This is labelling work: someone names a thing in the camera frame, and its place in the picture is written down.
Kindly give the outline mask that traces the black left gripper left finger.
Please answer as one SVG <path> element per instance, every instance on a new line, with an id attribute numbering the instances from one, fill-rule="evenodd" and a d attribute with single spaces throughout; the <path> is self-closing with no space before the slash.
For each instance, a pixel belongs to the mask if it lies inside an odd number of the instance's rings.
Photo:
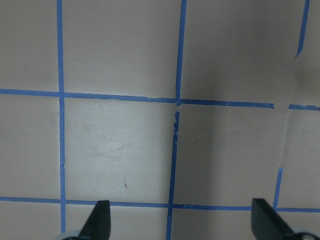
<path id="1" fill-rule="evenodd" d="M 82 227 L 80 240 L 108 240 L 111 235 L 111 209 L 109 200 L 100 200 L 94 206 Z"/>

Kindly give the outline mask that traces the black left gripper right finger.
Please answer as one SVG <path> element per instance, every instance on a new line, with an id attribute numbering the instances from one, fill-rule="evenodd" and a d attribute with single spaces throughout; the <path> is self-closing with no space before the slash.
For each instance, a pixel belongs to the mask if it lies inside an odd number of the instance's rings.
<path id="1" fill-rule="evenodd" d="M 252 199 L 250 225 L 256 240 L 287 240 L 295 235 L 264 198 Z"/>

